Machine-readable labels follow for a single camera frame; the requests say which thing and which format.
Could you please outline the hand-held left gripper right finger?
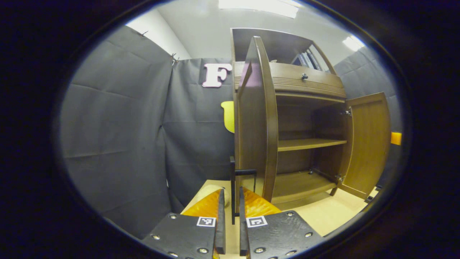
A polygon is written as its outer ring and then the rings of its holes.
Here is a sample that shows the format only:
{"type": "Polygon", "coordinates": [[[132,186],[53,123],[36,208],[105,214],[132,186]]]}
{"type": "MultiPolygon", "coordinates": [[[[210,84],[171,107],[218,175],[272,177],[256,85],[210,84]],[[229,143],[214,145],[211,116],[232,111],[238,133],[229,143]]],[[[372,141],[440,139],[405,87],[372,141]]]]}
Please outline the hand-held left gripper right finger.
{"type": "Polygon", "coordinates": [[[282,211],[240,187],[240,255],[247,259],[290,259],[323,241],[294,210],[282,211]]]}

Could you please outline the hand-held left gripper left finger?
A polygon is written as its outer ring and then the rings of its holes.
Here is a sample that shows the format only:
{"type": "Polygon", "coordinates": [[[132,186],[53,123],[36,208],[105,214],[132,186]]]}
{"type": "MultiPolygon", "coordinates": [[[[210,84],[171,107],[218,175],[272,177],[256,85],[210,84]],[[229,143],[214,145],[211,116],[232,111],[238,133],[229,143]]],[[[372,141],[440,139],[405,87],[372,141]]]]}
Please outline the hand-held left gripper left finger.
{"type": "Polygon", "coordinates": [[[185,212],[169,213],[142,243],[174,259],[218,259],[226,252],[225,190],[218,189],[185,212]]]}

